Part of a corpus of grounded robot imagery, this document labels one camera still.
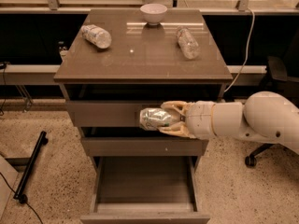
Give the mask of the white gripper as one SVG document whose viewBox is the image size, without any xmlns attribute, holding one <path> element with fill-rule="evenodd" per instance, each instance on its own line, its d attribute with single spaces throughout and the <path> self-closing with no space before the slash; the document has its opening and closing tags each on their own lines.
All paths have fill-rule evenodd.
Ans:
<svg viewBox="0 0 299 224">
<path fill-rule="evenodd" d="M 163 110 L 175 110 L 185 116 L 185 123 L 180 121 L 167 127 L 159 127 L 161 133 L 184 138 L 208 140 L 215 137 L 212 127 L 212 112 L 214 102 L 198 101 L 167 101 L 161 104 Z"/>
</svg>

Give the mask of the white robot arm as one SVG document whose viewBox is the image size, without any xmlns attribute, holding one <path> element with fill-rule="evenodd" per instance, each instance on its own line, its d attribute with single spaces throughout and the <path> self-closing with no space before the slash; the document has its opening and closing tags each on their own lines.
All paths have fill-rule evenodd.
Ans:
<svg viewBox="0 0 299 224">
<path fill-rule="evenodd" d="M 162 109 L 178 122 L 161 127 L 169 135 L 208 140 L 230 136 L 238 140 L 281 144 L 299 154 L 299 108 L 285 97 L 260 91 L 245 103 L 170 101 Z"/>
</svg>

